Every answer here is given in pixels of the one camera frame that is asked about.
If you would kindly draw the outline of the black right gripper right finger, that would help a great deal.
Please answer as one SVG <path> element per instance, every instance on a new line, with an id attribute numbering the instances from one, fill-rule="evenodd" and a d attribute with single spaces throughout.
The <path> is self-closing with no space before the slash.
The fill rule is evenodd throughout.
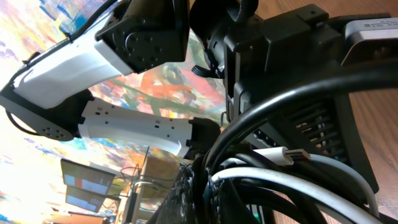
<path id="1" fill-rule="evenodd" d="M 243 204 L 232 181 L 208 182 L 203 202 L 209 222 L 212 224 L 259 223 Z"/>

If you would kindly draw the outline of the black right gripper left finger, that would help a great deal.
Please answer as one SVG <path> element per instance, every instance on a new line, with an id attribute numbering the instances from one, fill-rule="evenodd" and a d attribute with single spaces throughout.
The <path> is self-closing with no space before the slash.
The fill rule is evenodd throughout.
<path id="1" fill-rule="evenodd" d="M 166 198 L 147 224 L 194 224 L 195 209 L 192 196 L 192 165 L 181 164 L 177 177 Z"/>

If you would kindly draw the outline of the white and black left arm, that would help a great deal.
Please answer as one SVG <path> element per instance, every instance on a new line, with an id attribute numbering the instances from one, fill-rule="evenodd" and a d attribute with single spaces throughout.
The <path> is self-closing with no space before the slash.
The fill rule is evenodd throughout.
<path id="1" fill-rule="evenodd" d="M 355 52 L 389 14 L 330 17 L 314 4 L 268 19 L 257 1 L 123 1 L 94 14 L 76 33 L 35 53 L 1 90 L 7 113 L 58 141 L 114 138 L 165 147 L 178 156 L 206 151 L 214 167 L 226 148 L 272 121 L 300 113 L 339 92 L 377 87 L 380 68 Z M 203 78 L 221 79 L 232 126 L 205 119 L 165 119 L 93 97 L 90 88 L 121 75 L 185 60 L 188 36 L 203 47 Z"/>

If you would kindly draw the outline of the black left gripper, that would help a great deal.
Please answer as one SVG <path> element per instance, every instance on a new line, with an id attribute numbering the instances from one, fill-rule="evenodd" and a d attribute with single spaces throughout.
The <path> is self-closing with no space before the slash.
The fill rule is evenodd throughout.
<path id="1" fill-rule="evenodd" d="M 263 19 L 257 1 L 195 1 L 190 26 L 205 50 L 209 76 L 221 78 L 228 121 L 309 77 L 337 58 L 345 19 L 315 4 Z M 379 186 L 354 119 L 349 94 L 297 101 L 246 137 L 256 147 L 285 146 L 327 156 Z"/>

